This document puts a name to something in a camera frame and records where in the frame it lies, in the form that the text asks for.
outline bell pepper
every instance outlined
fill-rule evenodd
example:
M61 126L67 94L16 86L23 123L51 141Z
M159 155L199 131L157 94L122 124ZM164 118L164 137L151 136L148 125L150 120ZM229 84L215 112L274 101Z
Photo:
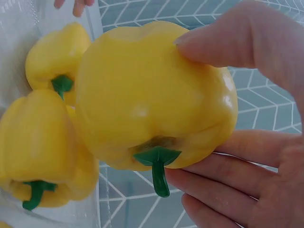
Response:
M4 113L0 162L0 187L27 210L82 200L98 180L98 161L79 138L75 110L47 89L17 99Z
M9 224L0 221L0 228L12 228Z
M162 197L169 196L164 167L207 157L230 136L238 115L229 71L193 63L173 44L187 31L164 21L112 29L85 52L75 85L90 152L116 169L152 168Z
M26 58L26 78L31 88L55 90L68 105L74 106L74 80L90 44L86 30L76 22L44 36Z

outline clear plastic container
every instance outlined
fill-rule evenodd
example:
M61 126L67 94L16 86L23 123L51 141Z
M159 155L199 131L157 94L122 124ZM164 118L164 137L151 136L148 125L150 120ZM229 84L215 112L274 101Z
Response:
M260 0L303 24L302 0ZM142 26L166 20L188 29L214 22L240 0L95 0L80 19L72 16L73 0L60 10L53 0L0 0L0 115L30 88L24 61L32 45L48 32L78 21L92 39L117 26ZM230 68L239 102L237 129L301 132L293 98L256 69ZM194 228L181 205L182 193L158 197L148 172L118 171L100 165L96 191L82 202L59 209L26 212L20 203L0 191L0 220L15 228Z

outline pepper skin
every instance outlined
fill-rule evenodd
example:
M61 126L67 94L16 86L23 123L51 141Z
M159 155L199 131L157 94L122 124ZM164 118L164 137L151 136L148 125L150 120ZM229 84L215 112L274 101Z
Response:
M60 207L95 189L98 161L79 138L75 111L51 90L17 99L0 121L0 187L23 207Z
M0 221L0 228L12 228L12 227L10 225L8 225L7 223Z
M86 30L76 22L44 36L27 55L25 71L31 88L55 90L68 105L74 106L73 83L90 44Z
M165 21L114 28L86 51L76 80L76 115L90 152L116 169L152 166L155 188L164 166L204 159L237 121L229 71L177 51L174 41L187 31Z

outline finger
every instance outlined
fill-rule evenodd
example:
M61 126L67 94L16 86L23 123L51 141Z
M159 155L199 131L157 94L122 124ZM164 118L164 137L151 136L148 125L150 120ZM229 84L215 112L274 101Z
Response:
M235 222L188 194L184 194L181 201L188 216L198 228L239 228Z
M197 198L216 212L246 226L256 200L222 183L178 169L167 169L170 184Z
M56 9L59 9L59 8L62 7L63 3L65 3L65 0L55 0L55 2L54 2L54 7L55 7Z
M268 181L276 175L247 161L215 153L184 170L229 185L256 199Z
M281 152L302 142L299 134L289 134L264 130L234 131L217 152L234 155L246 161L278 167Z
M303 39L300 24L263 3L243 1L215 23L184 34L176 43L194 61L216 67L258 68L303 101ZM303 116L303 104L299 109Z
M81 17L84 9L85 9L85 0L75 0L73 15L75 17Z
M94 0L85 0L85 4L87 6L92 6L94 4Z

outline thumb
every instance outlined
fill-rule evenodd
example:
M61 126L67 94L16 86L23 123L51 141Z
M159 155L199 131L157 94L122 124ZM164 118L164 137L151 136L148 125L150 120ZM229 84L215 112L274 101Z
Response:
M304 28L263 3L244 1L215 23L176 40L193 61L216 67L258 68L303 104Z

